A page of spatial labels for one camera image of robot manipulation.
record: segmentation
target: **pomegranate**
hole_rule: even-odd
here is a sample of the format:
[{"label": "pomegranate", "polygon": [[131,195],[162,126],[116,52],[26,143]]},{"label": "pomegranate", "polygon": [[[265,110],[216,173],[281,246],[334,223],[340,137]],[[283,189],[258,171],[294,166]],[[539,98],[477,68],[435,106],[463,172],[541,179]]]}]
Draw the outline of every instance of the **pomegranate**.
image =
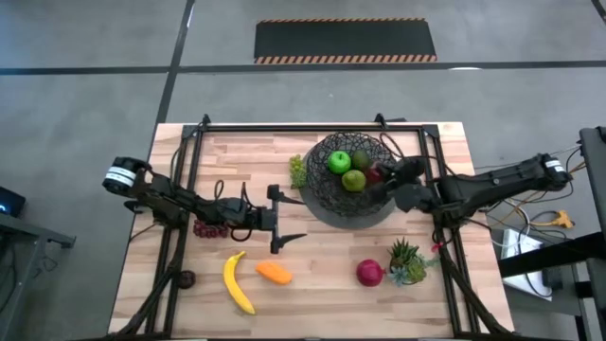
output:
[{"label": "pomegranate", "polygon": [[364,286],[377,286],[383,280],[383,269],[375,260],[362,260],[356,269],[356,276]]}]

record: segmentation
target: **wooden tabletop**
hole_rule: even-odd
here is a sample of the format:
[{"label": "wooden tabletop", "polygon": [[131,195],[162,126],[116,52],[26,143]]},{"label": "wooden tabletop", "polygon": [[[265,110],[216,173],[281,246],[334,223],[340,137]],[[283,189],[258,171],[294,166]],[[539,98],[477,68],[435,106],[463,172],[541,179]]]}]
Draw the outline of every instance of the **wooden tabletop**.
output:
[{"label": "wooden tabletop", "polygon": [[[472,160],[463,125],[437,123],[447,164],[456,172],[473,173]],[[160,124],[151,150],[155,171],[168,174],[169,162],[179,144],[182,124]],[[205,134],[195,190],[211,198],[215,182],[223,179],[223,197],[240,197],[246,182],[253,204],[270,205],[266,189],[280,184],[289,197],[299,198],[290,189],[288,160],[304,155],[325,133],[219,133]],[[420,154],[412,133],[391,133],[404,154]],[[186,157],[184,183],[187,180]],[[151,214],[136,218],[133,233],[152,223]],[[323,224],[305,206],[280,204],[280,235],[307,233],[289,242],[279,255],[269,252],[270,234],[254,232],[248,242],[231,239],[200,239],[191,228],[187,236],[184,270],[197,275],[196,284],[180,290],[173,337],[241,338],[365,338],[452,336],[444,283],[439,266],[428,269],[418,284],[396,287],[385,278],[374,288],[366,288],[355,277],[357,263],[365,259],[389,263],[387,248],[405,236],[419,251],[432,258],[432,217],[418,211],[395,209],[380,224],[362,230],[345,230]],[[161,241],[161,227],[131,242],[119,284],[110,332],[123,327],[152,288]],[[499,322],[512,330],[505,291],[497,260],[484,228],[467,225],[461,229],[472,287]],[[176,232],[172,238],[173,247]],[[256,315],[245,314],[223,285],[223,265],[240,251],[246,255],[238,264],[236,279],[253,303]],[[278,286],[262,278],[255,265],[274,260],[294,274],[293,282]],[[464,325],[467,323],[462,295],[457,301]],[[162,327],[168,290],[161,302],[157,328]]]}]

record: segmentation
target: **succulent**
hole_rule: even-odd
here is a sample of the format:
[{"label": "succulent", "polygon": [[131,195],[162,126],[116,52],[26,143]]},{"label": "succulent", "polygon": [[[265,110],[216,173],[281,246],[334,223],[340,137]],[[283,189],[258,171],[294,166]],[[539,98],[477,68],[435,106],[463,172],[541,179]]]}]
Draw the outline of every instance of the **succulent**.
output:
[{"label": "succulent", "polygon": [[391,279],[396,286],[401,287],[404,284],[408,284],[410,280],[408,279],[408,271],[406,271],[405,267],[391,267],[391,272],[387,274],[389,279]]},{"label": "succulent", "polygon": [[427,276],[425,264],[423,263],[423,260],[419,258],[415,258],[409,262],[408,265],[406,265],[406,271],[408,272],[408,280],[412,283],[422,281]]},{"label": "succulent", "polygon": [[394,242],[394,245],[389,250],[391,261],[390,267],[404,267],[411,260],[417,257],[418,246],[410,246],[408,242],[404,243],[404,238],[401,241]]},{"label": "succulent", "polygon": [[301,155],[297,154],[290,158],[289,167],[291,172],[291,188],[302,188],[307,185],[307,170],[301,160]]}]

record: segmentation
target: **carrot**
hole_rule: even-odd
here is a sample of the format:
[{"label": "carrot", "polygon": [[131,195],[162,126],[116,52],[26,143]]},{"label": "carrot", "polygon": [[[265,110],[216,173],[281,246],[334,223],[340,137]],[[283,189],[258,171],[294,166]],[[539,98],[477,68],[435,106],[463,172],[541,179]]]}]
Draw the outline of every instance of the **carrot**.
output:
[{"label": "carrot", "polygon": [[255,268],[263,277],[271,280],[276,284],[288,284],[293,280],[293,274],[284,270],[283,267],[272,261],[261,261]]}]

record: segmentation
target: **hazard tape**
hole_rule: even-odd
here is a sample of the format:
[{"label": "hazard tape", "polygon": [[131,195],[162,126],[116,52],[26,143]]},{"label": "hazard tape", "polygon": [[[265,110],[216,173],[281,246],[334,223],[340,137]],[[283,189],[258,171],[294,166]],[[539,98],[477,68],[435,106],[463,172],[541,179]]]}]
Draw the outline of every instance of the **hazard tape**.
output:
[{"label": "hazard tape", "polygon": [[259,23],[344,23],[380,21],[425,21],[425,18],[315,18],[315,19],[266,19]]},{"label": "hazard tape", "polygon": [[436,55],[361,55],[361,56],[270,56],[255,58],[257,64],[284,63],[432,63]]}]

